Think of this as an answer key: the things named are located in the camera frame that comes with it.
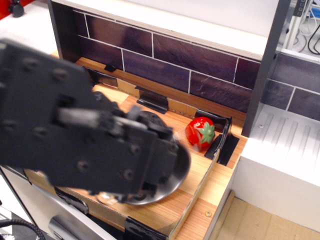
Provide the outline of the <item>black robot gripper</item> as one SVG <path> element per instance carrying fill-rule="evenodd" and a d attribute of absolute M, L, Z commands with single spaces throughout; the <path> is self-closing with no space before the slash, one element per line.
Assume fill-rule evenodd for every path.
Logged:
<path fill-rule="evenodd" d="M 59 187 L 138 194 L 173 130 L 91 90 L 85 70 L 0 41 L 0 163 L 42 171 Z"/>

